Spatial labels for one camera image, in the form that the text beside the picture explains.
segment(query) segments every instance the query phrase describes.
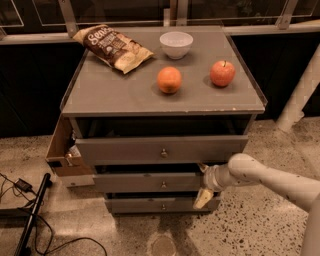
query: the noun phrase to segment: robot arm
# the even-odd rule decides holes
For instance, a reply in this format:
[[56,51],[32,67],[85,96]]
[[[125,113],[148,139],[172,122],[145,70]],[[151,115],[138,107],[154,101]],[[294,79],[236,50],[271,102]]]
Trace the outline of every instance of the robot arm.
[[320,255],[320,181],[267,167],[246,154],[235,154],[225,165],[199,164],[204,173],[194,203],[202,208],[212,197],[229,186],[261,184],[309,213],[301,255]]

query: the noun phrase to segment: speckled floor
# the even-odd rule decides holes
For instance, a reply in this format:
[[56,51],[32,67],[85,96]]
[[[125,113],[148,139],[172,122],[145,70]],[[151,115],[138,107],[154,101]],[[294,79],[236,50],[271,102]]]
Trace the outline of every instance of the speckled floor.
[[[304,118],[290,133],[272,120],[256,121],[245,152],[273,168],[320,179],[320,118]],[[44,173],[50,136],[0,139],[0,171],[11,180],[22,178],[35,189]],[[113,217],[93,186],[66,188],[52,175],[41,216],[52,226],[50,249],[78,237],[100,242],[112,256],[131,255],[299,255],[307,214],[262,185],[229,188],[210,215]],[[8,191],[0,207],[22,206],[24,198]],[[19,223],[0,222],[0,255],[14,255]],[[37,248],[44,251],[50,233],[40,222]],[[32,255],[35,231],[30,237]],[[90,240],[80,240],[50,255],[104,255]]]

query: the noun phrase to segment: snack bag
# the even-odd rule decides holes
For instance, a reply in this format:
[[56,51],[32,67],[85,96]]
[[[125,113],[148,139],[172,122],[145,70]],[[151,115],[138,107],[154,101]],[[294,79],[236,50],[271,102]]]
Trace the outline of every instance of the snack bag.
[[73,37],[110,67],[124,74],[138,67],[153,53],[107,25],[79,30]]

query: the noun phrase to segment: black stand leg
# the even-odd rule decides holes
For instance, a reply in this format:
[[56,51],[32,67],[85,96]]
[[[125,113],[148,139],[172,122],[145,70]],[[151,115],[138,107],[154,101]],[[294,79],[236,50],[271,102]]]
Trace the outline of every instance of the black stand leg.
[[32,228],[35,224],[39,209],[41,207],[41,203],[44,197],[44,194],[46,192],[46,189],[51,186],[52,182],[50,181],[50,174],[46,173],[43,177],[41,186],[38,190],[37,197],[34,203],[34,206],[32,207],[32,210],[28,216],[28,219],[26,221],[26,224],[24,226],[23,233],[20,238],[19,245],[17,247],[17,250],[15,252],[15,256],[29,256],[31,255],[30,248],[27,248],[29,236],[31,234]]

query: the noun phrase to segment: black cable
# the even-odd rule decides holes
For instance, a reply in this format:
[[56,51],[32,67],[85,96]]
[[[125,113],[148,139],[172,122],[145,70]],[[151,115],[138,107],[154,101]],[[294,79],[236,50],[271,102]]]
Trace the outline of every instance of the black cable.
[[[19,190],[17,187],[15,187],[15,182],[10,180],[6,175],[0,173],[0,176],[4,178],[4,181],[2,182],[2,185],[1,185],[1,193],[0,193],[0,203],[1,203],[1,199],[3,197],[3,195],[10,189],[12,188],[12,192],[13,194],[16,196],[16,197],[20,197],[20,196],[23,196],[28,202],[29,204],[31,204],[31,202],[34,200],[34,199],[29,199],[27,198],[24,194],[23,194],[23,191],[22,190]],[[5,192],[2,192],[3,191],[3,188],[4,188],[4,184],[6,181],[9,181],[13,184],[12,187],[10,187],[9,189],[7,189]]]
[[7,188],[7,189],[0,195],[0,203],[1,203],[1,199],[2,199],[2,197],[4,196],[4,194],[7,193],[10,189],[14,189],[14,187],[11,186],[11,187]]
[[55,252],[55,251],[58,251],[58,250],[64,248],[65,246],[68,246],[68,245],[70,245],[70,244],[72,244],[72,243],[75,243],[75,242],[77,242],[77,241],[80,241],[80,240],[90,240],[90,241],[96,243],[97,245],[99,245],[99,246],[102,248],[105,256],[108,256],[107,251],[106,251],[106,249],[103,247],[103,245],[100,244],[98,241],[90,238],[90,237],[80,237],[80,238],[73,239],[73,240],[71,240],[71,241],[69,241],[69,242],[66,242],[66,243],[63,243],[63,244],[61,244],[61,245],[59,245],[59,246],[57,246],[57,247],[55,247],[55,248],[53,248],[52,250],[49,251],[49,248],[50,248],[51,243],[52,243],[52,241],[53,241],[53,229],[52,229],[52,227],[49,225],[49,223],[48,223],[44,218],[42,218],[40,215],[38,215],[37,218],[39,218],[41,221],[43,221],[43,223],[45,223],[45,225],[46,225],[46,226],[49,228],[49,230],[50,230],[50,240],[49,240],[48,246],[47,246],[45,252],[44,252],[44,253],[41,253],[41,252],[37,249],[37,245],[36,245],[36,240],[37,240],[37,225],[36,225],[35,250],[37,251],[38,254],[45,256],[45,255],[48,255],[48,254],[53,253],[53,252]]
[[2,174],[1,172],[0,172],[0,176],[2,176],[5,180],[10,181],[12,184],[14,184],[12,180],[10,180],[6,175]]
[[[26,212],[26,213],[28,213],[28,214],[34,215],[34,214],[32,214],[31,212],[28,211],[29,208],[26,208],[26,206],[31,205],[30,207],[33,207],[33,206],[34,206],[34,202],[35,202],[34,200],[35,200],[35,199],[29,200],[29,199],[23,194],[23,192],[22,192],[21,190],[19,190],[18,188],[16,188],[16,187],[14,186],[15,182],[13,182],[12,180],[8,179],[7,176],[3,175],[2,173],[0,173],[0,176],[2,176],[2,177],[5,179],[5,181],[4,181],[4,182],[2,183],[2,185],[1,185],[1,190],[0,190],[0,191],[1,191],[1,193],[0,193],[0,202],[1,202],[2,196],[3,196],[7,191],[9,191],[9,190],[12,188],[13,194],[14,194],[15,196],[18,197],[18,196],[22,195],[22,196],[28,201],[28,203],[27,203],[24,207],[20,207],[20,208],[18,208],[18,209],[20,209],[21,211],[24,211],[24,212]],[[4,186],[4,183],[5,183],[6,181],[11,182],[11,183],[13,184],[13,186],[9,187],[8,189],[6,189],[6,190],[2,193],[2,191],[3,191],[3,186]],[[50,246],[51,246],[51,244],[52,244],[53,237],[54,237],[53,229],[52,229],[52,227],[49,225],[49,223],[48,223],[44,218],[42,218],[40,215],[35,215],[35,216],[36,216],[36,225],[35,225],[35,226],[36,226],[36,236],[35,236],[35,240],[34,240],[34,245],[35,245],[35,250],[36,250],[36,252],[37,252],[38,254],[45,256],[45,255],[48,255],[48,254],[53,253],[53,252],[55,252],[55,251],[58,251],[58,250],[64,248],[65,246],[68,246],[68,245],[70,245],[70,244],[72,244],[72,243],[75,243],[75,242],[77,242],[77,241],[80,241],[80,240],[90,240],[90,241],[96,243],[97,245],[99,245],[99,246],[102,248],[105,256],[108,256],[107,251],[106,251],[106,249],[103,247],[103,245],[100,244],[98,241],[90,238],[90,237],[80,237],[80,238],[73,239],[73,240],[71,240],[71,241],[69,241],[69,242],[66,242],[66,243],[63,243],[63,244],[61,244],[61,245],[57,246],[56,248],[53,248],[52,250],[49,251],[49,248],[50,248]],[[38,248],[37,248],[37,237],[38,237],[37,220],[38,220],[38,219],[40,219],[40,220],[49,228],[49,230],[50,230],[50,240],[49,240],[49,242],[48,242],[48,245],[47,245],[46,250],[45,250],[43,253],[40,252],[40,251],[38,250]]]

